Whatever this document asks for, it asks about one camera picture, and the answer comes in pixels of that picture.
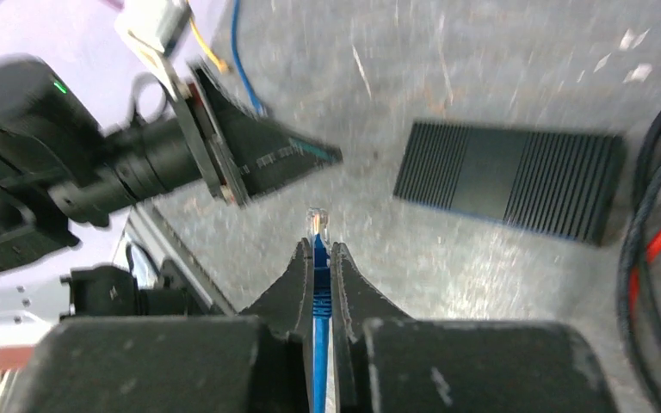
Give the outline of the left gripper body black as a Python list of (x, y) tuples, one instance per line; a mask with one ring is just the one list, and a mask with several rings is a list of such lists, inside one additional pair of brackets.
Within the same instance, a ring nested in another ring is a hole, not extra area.
[(108, 136), (80, 101), (71, 104), (63, 119), (76, 141), (68, 152), (86, 164), (51, 186), (52, 202), (69, 219), (105, 226), (110, 213), (196, 181), (227, 203), (250, 200), (240, 154), (251, 115), (206, 75), (195, 75), (171, 103), (174, 117), (135, 119)]

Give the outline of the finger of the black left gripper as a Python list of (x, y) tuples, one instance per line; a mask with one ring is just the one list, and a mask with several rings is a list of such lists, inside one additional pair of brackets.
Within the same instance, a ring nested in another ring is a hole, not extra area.
[(204, 63), (192, 63), (191, 85), (219, 186), (213, 196), (258, 200), (299, 179), (343, 161), (341, 149), (327, 145), (259, 114), (230, 96)]

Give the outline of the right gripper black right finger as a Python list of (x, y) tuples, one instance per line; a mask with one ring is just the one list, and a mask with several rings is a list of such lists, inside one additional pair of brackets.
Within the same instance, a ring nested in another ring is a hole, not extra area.
[(422, 320), (330, 253), (340, 412), (615, 412), (592, 347), (547, 320)]

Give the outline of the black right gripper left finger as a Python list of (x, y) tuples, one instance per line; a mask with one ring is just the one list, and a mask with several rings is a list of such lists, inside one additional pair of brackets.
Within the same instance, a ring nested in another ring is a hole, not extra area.
[(65, 317), (2, 412), (309, 412), (312, 248), (235, 315)]

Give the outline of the black network switch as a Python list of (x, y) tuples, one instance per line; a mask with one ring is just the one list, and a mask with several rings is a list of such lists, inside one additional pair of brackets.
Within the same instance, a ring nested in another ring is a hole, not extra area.
[(616, 134), (416, 120), (393, 194), (599, 245), (625, 158)]

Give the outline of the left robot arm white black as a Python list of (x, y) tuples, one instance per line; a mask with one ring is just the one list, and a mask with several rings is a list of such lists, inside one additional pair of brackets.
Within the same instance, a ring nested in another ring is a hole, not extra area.
[(112, 213), (193, 182), (243, 206), (315, 170), (341, 150), (253, 114), (201, 63), (172, 116), (108, 134), (43, 60), (0, 59), (0, 273), (79, 244), (70, 222)]

